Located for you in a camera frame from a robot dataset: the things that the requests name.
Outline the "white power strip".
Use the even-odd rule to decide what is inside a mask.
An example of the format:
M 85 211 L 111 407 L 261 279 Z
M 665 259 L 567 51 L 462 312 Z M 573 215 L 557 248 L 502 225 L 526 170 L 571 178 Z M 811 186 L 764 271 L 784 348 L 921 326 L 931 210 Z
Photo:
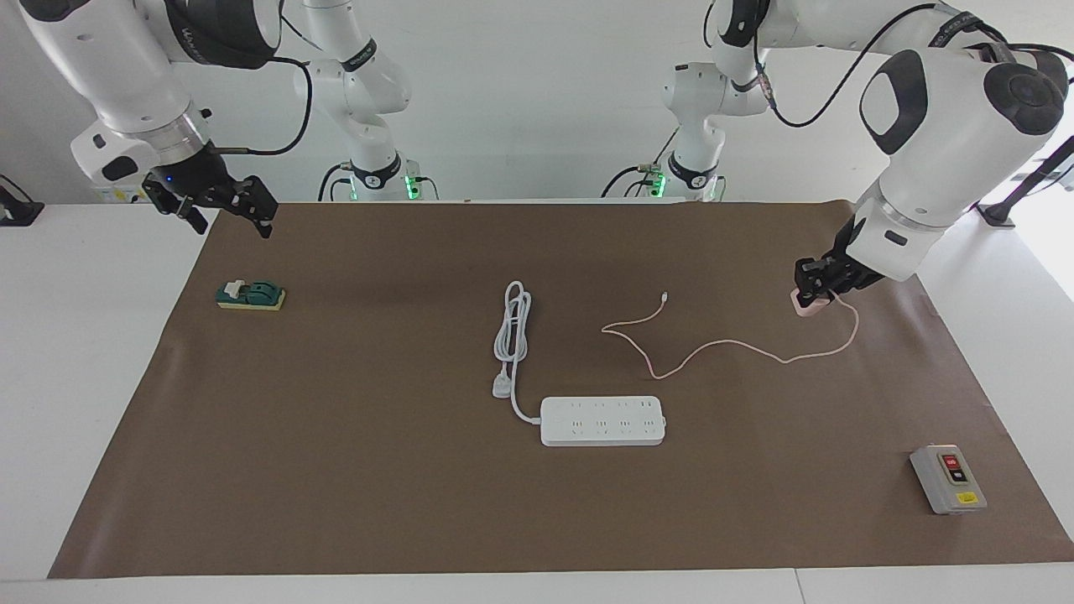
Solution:
M 666 418 L 655 396 L 548 397 L 540 437 L 549 447 L 656 446 Z

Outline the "brown table mat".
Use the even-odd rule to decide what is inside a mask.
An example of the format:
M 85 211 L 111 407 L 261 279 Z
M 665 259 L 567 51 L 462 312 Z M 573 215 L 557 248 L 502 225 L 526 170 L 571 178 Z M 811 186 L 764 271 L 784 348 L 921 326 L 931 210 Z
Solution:
M 53 578 L 1074 560 L 916 279 L 801 318 L 847 203 L 295 204 L 212 226 Z M 222 310 L 227 282 L 281 310 Z M 548 397 L 655 396 L 656 446 L 549 447 Z M 988 508 L 910 466 L 957 445 Z

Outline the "white wall outlet box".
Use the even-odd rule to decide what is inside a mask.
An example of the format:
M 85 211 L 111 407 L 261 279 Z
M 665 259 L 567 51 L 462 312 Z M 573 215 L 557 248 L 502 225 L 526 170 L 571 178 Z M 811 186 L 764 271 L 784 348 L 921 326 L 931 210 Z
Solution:
M 107 204 L 150 204 L 149 195 L 141 179 L 119 182 L 108 185 L 93 184 L 91 187 L 97 201 Z

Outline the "green knife switch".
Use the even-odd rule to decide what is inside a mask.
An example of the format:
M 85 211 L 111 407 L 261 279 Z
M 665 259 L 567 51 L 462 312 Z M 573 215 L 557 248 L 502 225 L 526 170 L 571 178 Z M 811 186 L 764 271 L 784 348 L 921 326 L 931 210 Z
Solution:
M 216 305 L 222 310 L 268 310 L 284 307 L 284 287 L 268 281 L 235 279 L 224 283 L 214 294 Z

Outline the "grey on-off switch box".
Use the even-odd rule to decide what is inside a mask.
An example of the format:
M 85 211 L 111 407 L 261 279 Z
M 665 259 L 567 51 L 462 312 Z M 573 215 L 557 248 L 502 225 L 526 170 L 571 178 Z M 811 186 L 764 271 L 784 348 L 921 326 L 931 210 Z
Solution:
M 925 500 L 937 515 L 988 508 L 986 497 L 957 445 L 925 445 L 909 456 Z

